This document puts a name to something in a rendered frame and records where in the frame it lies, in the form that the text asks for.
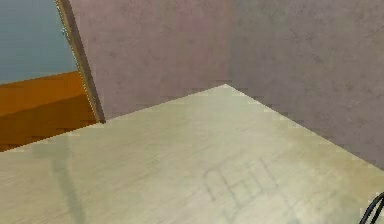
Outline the brown door frame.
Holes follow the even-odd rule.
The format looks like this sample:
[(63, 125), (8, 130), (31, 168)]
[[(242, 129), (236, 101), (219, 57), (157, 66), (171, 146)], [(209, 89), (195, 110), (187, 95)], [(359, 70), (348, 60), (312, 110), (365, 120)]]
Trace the brown door frame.
[(54, 2), (64, 27), (64, 35), (66, 36), (67, 42), (69, 43), (73, 56), (76, 60), (76, 66), (80, 73), (92, 111), (99, 123), (105, 123), (106, 118), (98, 96), (70, 0), (54, 0)]

